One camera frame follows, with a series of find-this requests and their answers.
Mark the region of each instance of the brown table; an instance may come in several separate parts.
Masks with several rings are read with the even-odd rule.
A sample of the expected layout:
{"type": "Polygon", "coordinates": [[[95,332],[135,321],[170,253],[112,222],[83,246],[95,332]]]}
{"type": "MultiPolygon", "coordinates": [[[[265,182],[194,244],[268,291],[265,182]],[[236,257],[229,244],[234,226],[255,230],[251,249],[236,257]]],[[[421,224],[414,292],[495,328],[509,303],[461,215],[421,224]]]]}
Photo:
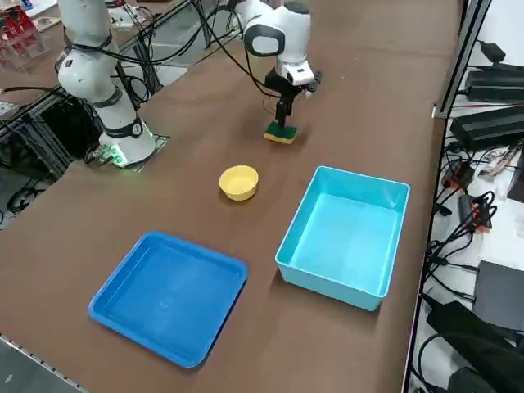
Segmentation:
{"type": "MultiPolygon", "coordinates": [[[[92,392],[400,391],[443,131],[431,104],[459,10],[432,0],[309,4],[309,59],[324,79],[297,102],[295,143],[262,138],[272,116],[229,59],[194,66],[141,110],[152,130],[171,136],[144,172],[75,163],[0,234],[2,332],[92,392]],[[246,203],[218,190],[235,164],[260,173],[246,203]],[[318,165],[412,187],[390,292],[375,313],[287,284],[274,263],[318,165]],[[150,230],[249,266],[200,368],[182,370],[88,317],[94,293],[150,230]]],[[[256,61],[255,72],[270,64],[256,61]]]]}

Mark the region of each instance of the plastic container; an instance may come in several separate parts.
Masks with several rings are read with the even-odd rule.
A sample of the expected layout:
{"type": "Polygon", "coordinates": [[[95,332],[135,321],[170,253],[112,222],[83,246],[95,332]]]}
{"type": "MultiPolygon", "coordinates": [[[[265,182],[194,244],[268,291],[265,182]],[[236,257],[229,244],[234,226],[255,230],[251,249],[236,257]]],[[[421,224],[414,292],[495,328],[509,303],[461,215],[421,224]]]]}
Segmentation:
{"type": "Polygon", "coordinates": [[[189,368],[215,342],[247,278],[240,261],[146,233],[91,300],[89,316],[189,368]]]}
{"type": "Polygon", "coordinates": [[[227,169],[219,179],[220,189],[233,201],[246,201],[256,193],[259,174],[247,165],[227,169]]]}
{"type": "Polygon", "coordinates": [[[375,310],[386,296],[409,186],[318,167],[275,257],[284,280],[375,310]]]}

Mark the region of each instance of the yellow sponge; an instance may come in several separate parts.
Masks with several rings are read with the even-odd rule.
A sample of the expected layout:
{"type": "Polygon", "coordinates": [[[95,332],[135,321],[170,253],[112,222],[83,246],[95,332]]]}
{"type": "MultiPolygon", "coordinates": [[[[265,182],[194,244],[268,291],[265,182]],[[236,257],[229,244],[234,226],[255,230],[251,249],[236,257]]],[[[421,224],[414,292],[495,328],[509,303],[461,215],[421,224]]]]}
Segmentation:
{"type": "Polygon", "coordinates": [[[272,122],[265,132],[264,138],[276,143],[291,145],[295,140],[296,127],[280,127],[277,122],[272,122]]]}

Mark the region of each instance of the yellow bowl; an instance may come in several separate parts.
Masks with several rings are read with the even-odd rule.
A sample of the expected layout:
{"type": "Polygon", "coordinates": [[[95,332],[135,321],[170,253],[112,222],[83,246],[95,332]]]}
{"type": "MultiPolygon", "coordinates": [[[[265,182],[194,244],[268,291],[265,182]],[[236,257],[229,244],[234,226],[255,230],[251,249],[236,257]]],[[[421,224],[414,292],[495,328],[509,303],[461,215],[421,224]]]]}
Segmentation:
{"type": "Polygon", "coordinates": [[[234,201],[245,201],[255,195],[259,182],[256,170],[246,165],[233,166],[220,176],[220,189],[234,201]]]}

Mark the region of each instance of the light blue bin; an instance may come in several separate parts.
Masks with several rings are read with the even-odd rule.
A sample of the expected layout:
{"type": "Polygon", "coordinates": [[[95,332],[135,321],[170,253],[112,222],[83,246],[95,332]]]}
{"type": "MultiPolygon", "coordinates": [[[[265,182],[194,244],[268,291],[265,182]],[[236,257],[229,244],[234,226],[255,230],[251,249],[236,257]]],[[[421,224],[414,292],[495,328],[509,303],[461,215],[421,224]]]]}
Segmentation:
{"type": "Polygon", "coordinates": [[[278,249],[287,282],[375,310],[395,264],[409,185],[320,166],[278,249]]]}

